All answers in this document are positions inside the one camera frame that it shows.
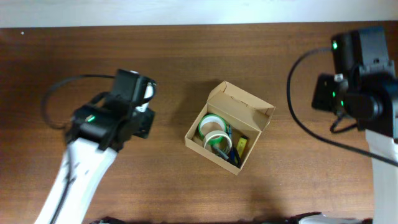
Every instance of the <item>cardboard box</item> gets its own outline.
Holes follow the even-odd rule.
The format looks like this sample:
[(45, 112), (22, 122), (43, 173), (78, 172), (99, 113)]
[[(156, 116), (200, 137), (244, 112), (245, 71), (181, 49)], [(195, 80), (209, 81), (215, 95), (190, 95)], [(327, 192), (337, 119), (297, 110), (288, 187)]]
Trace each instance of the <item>cardboard box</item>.
[[(185, 135), (185, 145), (207, 159), (215, 162), (222, 168), (237, 175), (244, 167), (251, 151), (260, 134), (271, 121), (275, 106), (253, 96), (252, 94), (224, 81), (212, 90), (206, 105), (200, 111), (195, 122), (193, 122), (188, 133)], [(237, 168), (224, 159), (205, 149), (201, 139), (197, 138), (196, 132), (202, 117), (206, 114), (217, 114), (229, 123), (240, 135), (248, 137), (245, 150), (242, 155), (242, 166)], [(233, 133), (234, 145), (240, 135)]]

